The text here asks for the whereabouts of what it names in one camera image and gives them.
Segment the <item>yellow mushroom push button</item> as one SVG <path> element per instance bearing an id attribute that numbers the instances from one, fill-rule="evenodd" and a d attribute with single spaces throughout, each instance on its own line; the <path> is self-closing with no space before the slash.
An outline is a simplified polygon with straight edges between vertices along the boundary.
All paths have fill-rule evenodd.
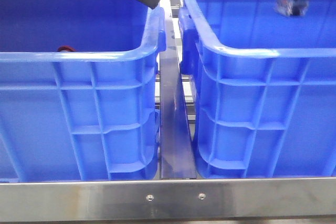
<path id="1" fill-rule="evenodd" d="M 283 16 L 304 16 L 310 0 L 277 0 L 275 11 Z"/>

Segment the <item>red mushroom push button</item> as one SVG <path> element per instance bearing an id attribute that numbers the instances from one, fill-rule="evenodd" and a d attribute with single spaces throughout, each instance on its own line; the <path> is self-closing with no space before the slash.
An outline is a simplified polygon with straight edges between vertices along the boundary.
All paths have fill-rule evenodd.
<path id="1" fill-rule="evenodd" d="M 76 52 L 76 50 L 70 46 L 60 46 L 57 49 L 58 52 Z"/>

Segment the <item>right blue plastic bin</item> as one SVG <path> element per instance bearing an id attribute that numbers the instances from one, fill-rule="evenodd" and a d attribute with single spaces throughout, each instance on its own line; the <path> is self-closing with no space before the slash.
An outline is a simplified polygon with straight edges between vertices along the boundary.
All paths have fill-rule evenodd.
<path id="1" fill-rule="evenodd" d="M 275 7 L 184 0 L 181 69 L 204 178 L 335 175 L 335 0 L 310 0 L 303 16 Z"/>

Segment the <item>blue plastic bin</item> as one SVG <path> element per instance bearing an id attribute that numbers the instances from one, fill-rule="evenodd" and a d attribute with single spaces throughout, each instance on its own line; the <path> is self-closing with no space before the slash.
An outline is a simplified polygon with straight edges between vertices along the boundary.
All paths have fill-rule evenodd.
<path id="1" fill-rule="evenodd" d="M 335 175 L 335 0 L 310 0 L 303 16 L 275 7 L 184 0 L 181 69 L 204 178 Z"/>
<path id="2" fill-rule="evenodd" d="M 164 17 L 135 0 L 1 0 L 2 182 L 155 176 Z"/>

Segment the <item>left blue plastic bin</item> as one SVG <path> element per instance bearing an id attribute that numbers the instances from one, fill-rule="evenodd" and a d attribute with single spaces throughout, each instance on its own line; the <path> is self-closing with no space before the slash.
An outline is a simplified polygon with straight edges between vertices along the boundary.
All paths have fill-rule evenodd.
<path id="1" fill-rule="evenodd" d="M 135 0 L 1 0 L 2 182 L 155 176 L 164 17 Z"/>

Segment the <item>steel divider bar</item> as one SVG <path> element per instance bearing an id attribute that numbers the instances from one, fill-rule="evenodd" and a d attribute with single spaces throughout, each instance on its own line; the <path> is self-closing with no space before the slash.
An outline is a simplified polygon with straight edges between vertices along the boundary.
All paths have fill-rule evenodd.
<path id="1" fill-rule="evenodd" d="M 167 49 L 160 53 L 160 178 L 196 179 L 172 18 L 165 20 L 165 28 Z"/>

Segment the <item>steel front rail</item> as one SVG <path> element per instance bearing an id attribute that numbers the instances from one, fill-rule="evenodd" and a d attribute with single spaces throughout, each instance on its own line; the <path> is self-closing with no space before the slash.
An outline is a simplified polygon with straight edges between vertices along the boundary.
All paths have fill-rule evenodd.
<path id="1" fill-rule="evenodd" d="M 1 184 L 1 222 L 335 216 L 335 178 Z"/>

